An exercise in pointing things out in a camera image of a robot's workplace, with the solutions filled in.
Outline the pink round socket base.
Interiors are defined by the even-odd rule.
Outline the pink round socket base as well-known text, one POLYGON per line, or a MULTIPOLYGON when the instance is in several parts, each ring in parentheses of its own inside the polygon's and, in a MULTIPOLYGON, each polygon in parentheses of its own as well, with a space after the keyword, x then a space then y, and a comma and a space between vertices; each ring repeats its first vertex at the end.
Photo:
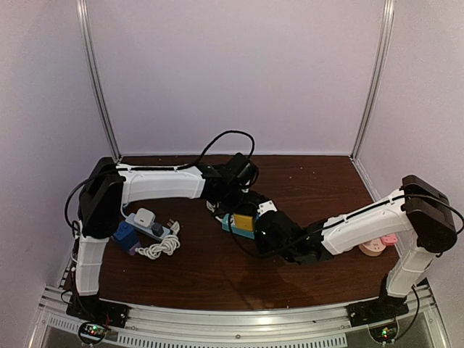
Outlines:
POLYGON ((369 257, 377 257, 383 253, 386 246, 382 243, 380 239, 374 239, 372 241, 360 244, 358 248, 363 254, 369 257))

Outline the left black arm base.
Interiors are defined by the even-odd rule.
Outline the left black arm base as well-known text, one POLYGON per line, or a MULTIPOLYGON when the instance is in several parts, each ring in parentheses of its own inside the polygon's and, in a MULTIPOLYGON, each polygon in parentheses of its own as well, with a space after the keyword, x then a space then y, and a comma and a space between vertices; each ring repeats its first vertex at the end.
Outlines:
POLYGON ((101 300, 99 295, 81 296, 72 294, 66 313, 74 318, 103 326, 124 328, 129 306, 101 300))

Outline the pink cube adapter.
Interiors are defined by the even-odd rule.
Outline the pink cube adapter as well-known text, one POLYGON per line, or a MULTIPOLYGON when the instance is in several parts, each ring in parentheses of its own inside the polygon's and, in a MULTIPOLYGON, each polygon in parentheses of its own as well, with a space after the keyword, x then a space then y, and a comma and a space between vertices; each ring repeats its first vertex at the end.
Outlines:
POLYGON ((382 236, 381 237, 381 242, 384 246, 389 247, 389 246, 394 246, 397 243, 397 236, 395 233, 382 236))

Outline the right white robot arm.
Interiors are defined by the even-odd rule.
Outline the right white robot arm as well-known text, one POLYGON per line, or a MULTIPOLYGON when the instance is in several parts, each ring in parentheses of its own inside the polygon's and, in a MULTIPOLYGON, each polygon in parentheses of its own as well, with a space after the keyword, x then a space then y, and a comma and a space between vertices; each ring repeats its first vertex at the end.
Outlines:
POLYGON ((402 179, 399 189, 354 212, 300 227, 272 202, 260 205, 254 241, 261 257, 278 255, 289 262, 311 264, 329 260, 381 237, 407 233, 408 250, 386 276, 383 295, 372 304, 376 319, 386 320, 399 309, 433 258, 450 250, 459 230, 457 210, 439 190, 415 175, 402 179))

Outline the yellow cube adapter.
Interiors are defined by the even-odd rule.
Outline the yellow cube adapter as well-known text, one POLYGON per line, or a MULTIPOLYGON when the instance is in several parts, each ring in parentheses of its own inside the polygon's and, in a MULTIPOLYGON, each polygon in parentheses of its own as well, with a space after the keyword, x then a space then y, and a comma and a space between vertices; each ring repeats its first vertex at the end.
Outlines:
POLYGON ((238 229, 250 232, 254 231, 255 218, 253 216, 234 214, 233 220, 238 229))

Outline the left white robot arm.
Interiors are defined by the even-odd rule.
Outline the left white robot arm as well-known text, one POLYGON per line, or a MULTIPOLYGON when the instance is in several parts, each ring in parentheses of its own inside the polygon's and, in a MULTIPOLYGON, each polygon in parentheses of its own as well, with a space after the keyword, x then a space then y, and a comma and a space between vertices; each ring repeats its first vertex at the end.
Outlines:
POLYGON ((78 220, 71 225, 78 241, 76 310, 89 322, 104 316, 104 305, 94 296, 99 293, 102 259, 110 239, 129 254, 150 260, 172 255, 181 245, 179 223, 156 233, 155 215, 145 208, 120 221, 125 206, 151 199, 203 199, 211 211, 222 209, 238 229, 251 231, 251 221, 240 223, 239 208, 251 207, 251 218, 274 208, 269 198, 251 190, 258 173, 257 166, 242 154, 221 165, 196 161, 174 167, 117 165, 110 158, 100 159, 90 177, 76 188, 78 220))

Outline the teal power strip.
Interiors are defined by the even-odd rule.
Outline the teal power strip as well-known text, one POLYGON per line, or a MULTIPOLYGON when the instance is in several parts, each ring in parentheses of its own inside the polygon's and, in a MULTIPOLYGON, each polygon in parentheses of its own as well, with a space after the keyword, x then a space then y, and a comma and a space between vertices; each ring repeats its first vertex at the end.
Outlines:
POLYGON ((237 228, 234 222, 233 217, 229 217, 229 214, 226 213, 221 221, 222 229, 225 232, 232 233, 236 236, 240 236, 249 240, 254 240, 254 232, 247 231, 241 228, 237 228))

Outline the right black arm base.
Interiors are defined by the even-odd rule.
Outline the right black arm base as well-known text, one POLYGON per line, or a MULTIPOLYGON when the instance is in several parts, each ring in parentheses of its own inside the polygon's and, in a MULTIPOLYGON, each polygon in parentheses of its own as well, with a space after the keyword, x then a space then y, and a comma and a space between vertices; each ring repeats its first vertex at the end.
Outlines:
POLYGON ((385 275, 377 298, 355 302, 346 306, 351 327, 393 320, 398 315, 408 313, 409 309, 405 304, 407 297, 389 296, 386 290, 386 281, 387 276, 385 275))

